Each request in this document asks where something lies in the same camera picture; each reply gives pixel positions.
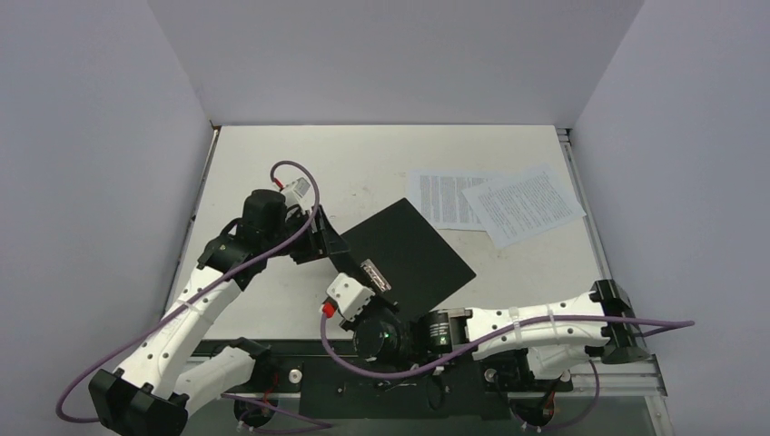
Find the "grey and black folder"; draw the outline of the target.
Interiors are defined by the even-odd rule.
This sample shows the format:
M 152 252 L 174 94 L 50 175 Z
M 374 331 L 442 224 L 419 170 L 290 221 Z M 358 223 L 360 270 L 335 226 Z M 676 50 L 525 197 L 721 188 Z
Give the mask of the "grey and black folder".
M 371 262 L 390 288 L 380 293 L 403 322 L 415 322 L 471 282 L 476 273 L 406 198 L 387 206 L 341 235 L 349 250 L 332 258 L 374 291 L 363 271 Z

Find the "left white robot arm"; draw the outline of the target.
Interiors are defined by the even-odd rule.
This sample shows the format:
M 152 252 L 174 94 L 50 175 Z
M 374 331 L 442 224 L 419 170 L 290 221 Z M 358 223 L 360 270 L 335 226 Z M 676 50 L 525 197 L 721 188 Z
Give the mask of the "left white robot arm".
M 303 210 L 290 189 L 253 191 L 242 216 L 207 243 L 160 328 L 115 370 L 90 380 L 98 422 L 120 435 L 179 435 L 193 414 L 229 389 L 263 389 L 271 378 L 270 352 L 250 340 L 232 342 L 189 371 L 184 366 L 269 259 L 289 256 L 302 264 L 348 251 L 320 207 Z

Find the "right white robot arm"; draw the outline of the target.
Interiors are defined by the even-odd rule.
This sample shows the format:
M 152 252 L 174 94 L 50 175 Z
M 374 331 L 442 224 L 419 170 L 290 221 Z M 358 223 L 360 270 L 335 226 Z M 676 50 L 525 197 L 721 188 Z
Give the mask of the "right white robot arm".
M 345 361 L 327 337 L 322 347 L 340 367 L 372 379 L 408 379 L 445 370 L 465 355 L 480 362 L 524 350 L 513 376 L 519 386 L 534 390 L 593 358 L 614 365 L 650 355 L 629 297 L 612 279 L 598 280 L 587 292 L 558 302 L 438 310 L 417 322 L 403 322 L 373 303 L 376 293 L 345 274 L 335 279 L 328 295 L 321 319 L 339 313 L 354 332 L 357 356 L 384 368 L 369 370 Z

